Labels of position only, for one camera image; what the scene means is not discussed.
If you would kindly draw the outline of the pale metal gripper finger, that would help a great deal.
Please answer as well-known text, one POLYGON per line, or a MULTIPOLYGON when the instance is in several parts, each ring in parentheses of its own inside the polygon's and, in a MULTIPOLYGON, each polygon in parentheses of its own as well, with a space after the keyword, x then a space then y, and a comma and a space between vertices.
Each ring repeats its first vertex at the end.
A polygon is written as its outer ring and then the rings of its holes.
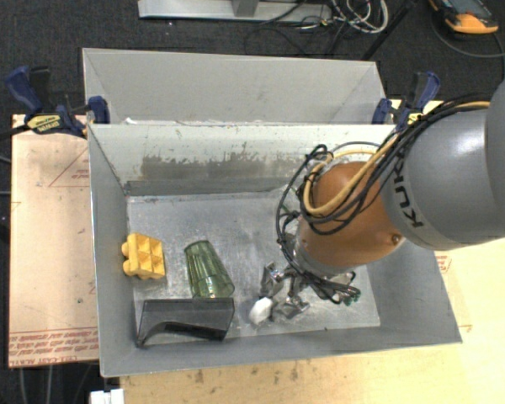
POLYGON ((263 268, 263 275, 260 280, 260 297, 274 297, 284 287, 284 274, 281 273, 275 263, 268 263, 263 268))
POLYGON ((310 306, 309 302, 302 299, 285 300, 275 306, 273 315, 276 319, 291 320, 303 314, 310 306))

